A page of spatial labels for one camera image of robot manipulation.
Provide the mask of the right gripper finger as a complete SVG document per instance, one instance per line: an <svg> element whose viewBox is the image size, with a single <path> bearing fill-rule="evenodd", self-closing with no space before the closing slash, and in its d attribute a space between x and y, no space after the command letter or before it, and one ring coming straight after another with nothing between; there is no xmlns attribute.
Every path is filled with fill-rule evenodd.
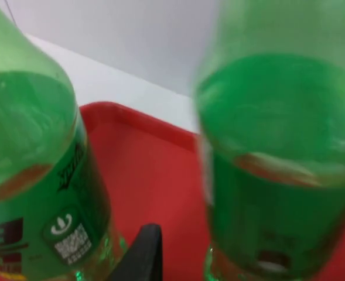
<svg viewBox="0 0 345 281"><path fill-rule="evenodd" d="M162 230L158 224L143 225L109 281L162 281Z"/></svg>

